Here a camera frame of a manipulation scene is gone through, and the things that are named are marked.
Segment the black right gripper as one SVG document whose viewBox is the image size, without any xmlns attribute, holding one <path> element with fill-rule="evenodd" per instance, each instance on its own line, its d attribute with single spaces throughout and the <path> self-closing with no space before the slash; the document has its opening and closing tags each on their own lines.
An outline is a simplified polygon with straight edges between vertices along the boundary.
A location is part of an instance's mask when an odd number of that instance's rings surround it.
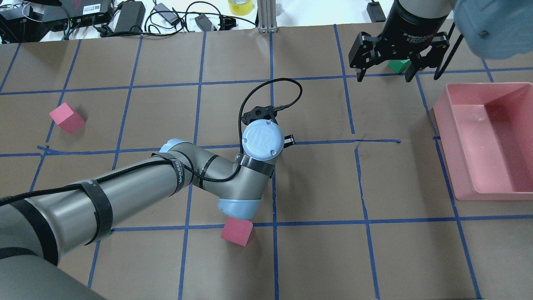
<svg viewBox="0 0 533 300">
<path fill-rule="evenodd" d="M 451 13 L 449 0 L 395 0 L 378 37 L 360 32 L 349 51 L 349 66 L 356 79 L 385 60 L 409 59 L 405 81 L 411 82 L 420 70 L 435 68 L 434 80 L 444 72 L 442 61 L 450 46 L 448 35 L 438 32 Z"/>
</svg>

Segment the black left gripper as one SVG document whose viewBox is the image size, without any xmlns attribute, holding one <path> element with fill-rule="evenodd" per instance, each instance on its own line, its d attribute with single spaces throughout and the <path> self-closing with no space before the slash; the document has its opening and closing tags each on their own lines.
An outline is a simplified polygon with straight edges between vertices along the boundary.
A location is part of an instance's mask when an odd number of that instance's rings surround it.
<svg viewBox="0 0 533 300">
<path fill-rule="evenodd" d="M 276 125 L 278 125 L 276 116 L 277 111 L 274 110 L 274 107 L 255 107 L 249 112 L 245 112 L 242 114 L 242 123 L 244 125 L 249 125 L 250 123 L 257 120 L 267 120 L 272 121 Z M 284 148 L 289 148 L 295 144 L 296 141 L 293 135 L 286 135 L 284 137 Z"/>
</svg>

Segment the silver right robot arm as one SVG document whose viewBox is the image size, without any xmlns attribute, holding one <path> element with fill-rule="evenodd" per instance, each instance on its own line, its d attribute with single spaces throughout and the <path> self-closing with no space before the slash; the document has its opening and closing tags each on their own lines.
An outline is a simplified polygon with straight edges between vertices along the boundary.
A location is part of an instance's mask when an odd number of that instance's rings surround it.
<svg viewBox="0 0 533 300">
<path fill-rule="evenodd" d="M 531 0 L 395 0 L 378 36 L 358 33 L 349 66 L 361 82 L 373 66 L 408 59 L 410 82 L 425 68 L 439 79 L 463 40 L 482 59 L 530 53 L 532 12 Z"/>
</svg>

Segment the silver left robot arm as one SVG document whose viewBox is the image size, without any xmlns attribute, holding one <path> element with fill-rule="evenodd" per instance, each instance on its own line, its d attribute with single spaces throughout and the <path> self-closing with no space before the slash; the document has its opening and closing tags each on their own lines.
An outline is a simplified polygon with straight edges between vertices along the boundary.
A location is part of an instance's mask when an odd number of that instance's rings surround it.
<svg viewBox="0 0 533 300">
<path fill-rule="evenodd" d="M 106 237 L 124 220 L 194 185 L 219 198 L 238 220 L 254 217 L 282 150 L 294 144 L 275 117 L 278 107 L 240 113 L 239 152 L 230 161 L 181 139 L 135 165 L 60 188 L 1 199 L 2 300 L 100 300 L 61 271 L 59 260 Z"/>
</svg>

